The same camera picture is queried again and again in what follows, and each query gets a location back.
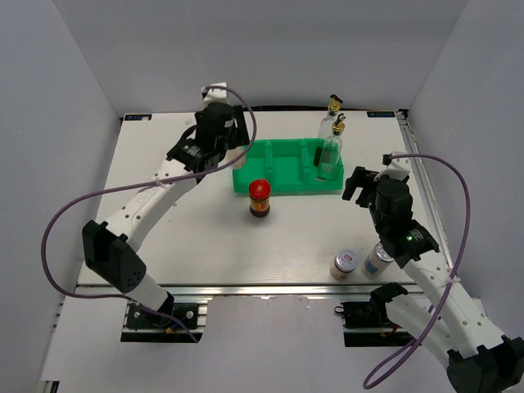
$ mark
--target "cylindrical container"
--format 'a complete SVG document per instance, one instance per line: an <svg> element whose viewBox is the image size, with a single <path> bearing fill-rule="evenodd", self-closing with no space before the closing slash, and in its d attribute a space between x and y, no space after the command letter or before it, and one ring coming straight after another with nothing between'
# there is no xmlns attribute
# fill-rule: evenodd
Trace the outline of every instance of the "cylindrical container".
<svg viewBox="0 0 524 393"><path fill-rule="evenodd" d="M394 261L384 250L382 244L377 243L364 261L362 271L367 277L373 278L389 268Z"/></svg>
<svg viewBox="0 0 524 393"><path fill-rule="evenodd" d="M249 210L258 218L269 214L269 196L271 195L271 185L264 178L254 180L249 185L249 198L251 203Z"/></svg>
<svg viewBox="0 0 524 393"><path fill-rule="evenodd" d="M353 270L357 269L359 259L352 250L341 250L335 257L329 272L333 278L342 280L346 278Z"/></svg>

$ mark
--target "red jar lid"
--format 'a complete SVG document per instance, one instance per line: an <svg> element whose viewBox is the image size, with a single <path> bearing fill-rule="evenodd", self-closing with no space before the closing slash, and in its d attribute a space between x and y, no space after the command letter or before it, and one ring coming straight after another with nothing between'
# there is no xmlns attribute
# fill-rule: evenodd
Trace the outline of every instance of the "red jar lid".
<svg viewBox="0 0 524 393"><path fill-rule="evenodd" d="M253 180L249 185L249 196L253 199L265 199L271 194L271 185L264 178Z"/></svg>

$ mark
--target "can lid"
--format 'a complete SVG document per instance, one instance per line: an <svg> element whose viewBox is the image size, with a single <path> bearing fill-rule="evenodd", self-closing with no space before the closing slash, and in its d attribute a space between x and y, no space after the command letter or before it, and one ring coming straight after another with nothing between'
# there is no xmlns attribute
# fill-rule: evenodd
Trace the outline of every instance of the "can lid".
<svg viewBox="0 0 524 393"><path fill-rule="evenodd" d="M359 265L359 258L352 250L340 250L335 257L335 265L340 271L351 273Z"/></svg>
<svg viewBox="0 0 524 393"><path fill-rule="evenodd" d="M253 180L249 185L249 196L255 199L265 199L271 194L271 185L265 178Z"/></svg>
<svg viewBox="0 0 524 393"><path fill-rule="evenodd" d="M377 252L378 258L384 262L387 262L388 264L394 261L394 259L386 252L386 250L384 250L384 246L381 243L378 243L375 246L375 252Z"/></svg>

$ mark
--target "sauce jar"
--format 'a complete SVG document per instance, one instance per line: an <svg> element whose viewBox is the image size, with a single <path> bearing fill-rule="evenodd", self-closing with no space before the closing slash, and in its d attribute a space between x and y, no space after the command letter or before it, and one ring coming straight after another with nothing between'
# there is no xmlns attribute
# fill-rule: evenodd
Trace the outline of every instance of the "sauce jar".
<svg viewBox="0 0 524 393"><path fill-rule="evenodd" d="M336 280L342 280L353 270L357 269L358 265L359 259L352 250L341 250L331 264L329 273L331 273Z"/></svg>
<svg viewBox="0 0 524 393"><path fill-rule="evenodd" d="M249 198L251 203L250 212L261 219L269 214L269 196L271 195L271 185L264 178L253 180L249 185Z"/></svg>

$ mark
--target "white table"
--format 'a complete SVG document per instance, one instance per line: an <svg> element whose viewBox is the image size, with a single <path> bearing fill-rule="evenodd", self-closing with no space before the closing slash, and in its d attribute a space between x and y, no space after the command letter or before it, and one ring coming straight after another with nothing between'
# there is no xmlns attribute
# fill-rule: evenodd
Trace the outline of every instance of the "white table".
<svg viewBox="0 0 524 393"><path fill-rule="evenodd" d="M381 170L382 154L405 151L396 118L368 118L346 112L342 160L346 177L356 165ZM321 111L256 112L259 139L316 138ZM152 177L165 153L194 124L191 113L153 114L151 120L124 121L106 187L143 182ZM409 180L414 218L428 229L420 184ZM118 210L131 192L104 196L96 220ZM147 272L165 285L335 284L329 265L343 248L363 261L377 243L369 212L340 194L272 196L271 212L257 219L249 199L233 193L229 169L205 178L178 201L151 230L138 252ZM445 262L444 254L425 258ZM358 269L344 283L413 282L396 265L371 282ZM105 283L84 266L80 285Z"/></svg>

